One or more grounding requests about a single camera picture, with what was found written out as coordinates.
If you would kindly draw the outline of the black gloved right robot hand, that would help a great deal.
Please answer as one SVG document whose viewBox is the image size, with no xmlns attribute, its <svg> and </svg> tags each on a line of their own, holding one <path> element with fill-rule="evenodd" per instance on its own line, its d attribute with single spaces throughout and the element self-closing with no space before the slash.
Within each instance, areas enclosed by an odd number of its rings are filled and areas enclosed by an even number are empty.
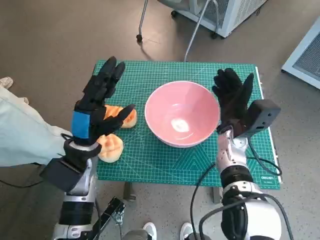
<svg viewBox="0 0 320 240">
<path fill-rule="evenodd" d="M 218 69 L 213 80 L 212 91 L 218 98 L 221 122 L 242 119 L 252 94 L 254 74 L 250 73 L 242 82 L 232 68 Z"/>
</svg>

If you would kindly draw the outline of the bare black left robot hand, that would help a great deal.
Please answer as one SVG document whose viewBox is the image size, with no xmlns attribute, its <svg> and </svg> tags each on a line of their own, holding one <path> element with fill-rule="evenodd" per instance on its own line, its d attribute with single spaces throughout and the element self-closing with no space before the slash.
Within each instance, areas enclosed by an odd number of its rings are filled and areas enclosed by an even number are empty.
<svg viewBox="0 0 320 240">
<path fill-rule="evenodd" d="M 83 89 L 83 97 L 74 106 L 71 133 L 77 145 L 90 146 L 100 136 L 112 134 L 135 109 L 135 105 L 130 104 L 115 116 L 105 117 L 105 99 L 112 97 L 124 71 L 125 63 L 117 63 L 116 57 L 111 56 L 98 74 L 91 76 Z"/>
</svg>

